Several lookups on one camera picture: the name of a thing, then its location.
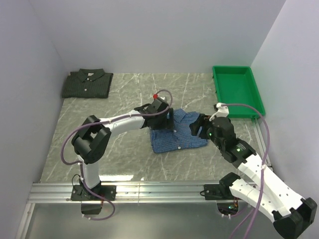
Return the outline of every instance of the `gray wall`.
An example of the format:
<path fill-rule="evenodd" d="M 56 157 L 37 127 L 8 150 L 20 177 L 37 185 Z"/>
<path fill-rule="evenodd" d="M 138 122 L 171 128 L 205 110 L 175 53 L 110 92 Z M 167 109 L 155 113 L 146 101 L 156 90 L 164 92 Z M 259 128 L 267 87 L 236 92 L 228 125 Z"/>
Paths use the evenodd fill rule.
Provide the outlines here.
<path fill-rule="evenodd" d="M 285 0 L 30 0 L 68 71 L 251 65 Z"/>
<path fill-rule="evenodd" d="M 26 0 L 0 1 L 0 238 L 14 238 L 40 178 L 66 70 Z"/>
<path fill-rule="evenodd" d="M 319 2 L 287 0 L 252 69 L 270 127 L 276 173 L 319 203 Z M 308 231 L 319 238 L 319 218 Z"/>

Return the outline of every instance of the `marble table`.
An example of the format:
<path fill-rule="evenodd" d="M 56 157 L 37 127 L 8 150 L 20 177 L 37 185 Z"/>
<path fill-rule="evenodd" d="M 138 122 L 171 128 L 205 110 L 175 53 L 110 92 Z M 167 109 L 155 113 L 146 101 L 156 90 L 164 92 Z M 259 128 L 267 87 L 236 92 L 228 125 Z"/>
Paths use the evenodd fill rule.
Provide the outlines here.
<path fill-rule="evenodd" d="M 79 166 L 66 166 L 60 160 L 60 148 L 69 132 L 89 115 L 98 118 L 125 114 L 133 108 L 151 103 L 153 94 L 168 89 L 174 109 L 205 114 L 214 112 L 217 103 L 212 74 L 114 74 L 107 99 L 64 100 L 53 136 L 41 182 L 70 182 Z M 235 132 L 260 153 L 250 119 L 233 119 Z M 69 142 L 65 159 L 77 159 Z M 155 154 L 150 144 L 149 129 L 125 132 L 112 138 L 100 162 L 102 181 L 219 180 L 237 170 L 221 157 L 212 142 L 206 147 Z"/>

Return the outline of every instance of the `floor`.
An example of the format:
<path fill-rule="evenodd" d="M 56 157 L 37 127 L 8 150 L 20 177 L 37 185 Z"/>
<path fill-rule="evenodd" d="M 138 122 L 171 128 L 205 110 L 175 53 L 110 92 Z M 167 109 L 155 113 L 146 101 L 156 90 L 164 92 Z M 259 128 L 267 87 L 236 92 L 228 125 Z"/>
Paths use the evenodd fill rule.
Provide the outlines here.
<path fill-rule="evenodd" d="M 152 95 L 160 89 L 172 92 L 174 109 L 207 115 L 214 112 L 217 97 L 212 74 L 115 74 L 107 99 L 64 100 L 41 182 L 70 182 L 79 173 L 77 165 L 64 165 L 59 154 L 64 138 L 87 116 L 106 118 L 127 113 L 151 103 Z M 232 119 L 232 123 L 237 136 L 260 153 L 251 120 Z M 67 161 L 76 160 L 71 143 L 64 155 Z M 111 139 L 99 163 L 102 181 L 219 180 L 229 172 L 236 172 L 212 142 L 202 148 L 155 154 L 148 128 Z"/>

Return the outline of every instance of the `tabletop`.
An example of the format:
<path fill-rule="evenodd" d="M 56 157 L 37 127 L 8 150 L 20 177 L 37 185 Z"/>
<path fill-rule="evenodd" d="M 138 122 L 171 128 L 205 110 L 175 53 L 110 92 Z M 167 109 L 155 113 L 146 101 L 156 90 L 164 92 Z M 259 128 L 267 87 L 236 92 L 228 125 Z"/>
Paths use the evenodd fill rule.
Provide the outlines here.
<path fill-rule="evenodd" d="M 68 98 L 64 100 L 41 182 L 70 182 L 79 166 L 61 162 L 60 148 L 66 136 L 90 115 L 108 118 L 125 114 L 133 108 L 153 101 L 153 94 L 167 89 L 173 95 L 174 109 L 211 115 L 217 103 L 212 74 L 114 74 L 107 99 Z M 260 153 L 250 119 L 232 119 L 237 137 Z M 75 161 L 77 155 L 68 142 L 65 159 Z M 212 142 L 195 149 L 168 153 L 153 152 L 148 128 L 133 130 L 111 138 L 99 161 L 102 181 L 219 180 L 229 172 L 237 172 L 221 156 Z"/>

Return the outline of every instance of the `dark green shirt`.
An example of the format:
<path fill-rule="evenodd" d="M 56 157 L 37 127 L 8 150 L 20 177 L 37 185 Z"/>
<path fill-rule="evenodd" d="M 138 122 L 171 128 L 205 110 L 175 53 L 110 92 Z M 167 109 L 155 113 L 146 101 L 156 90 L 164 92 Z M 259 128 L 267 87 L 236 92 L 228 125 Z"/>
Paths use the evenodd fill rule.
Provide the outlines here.
<path fill-rule="evenodd" d="M 112 77 L 113 73 L 103 69 L 71 72 L 64 82 L 62 98 L 107 98 Z"/>

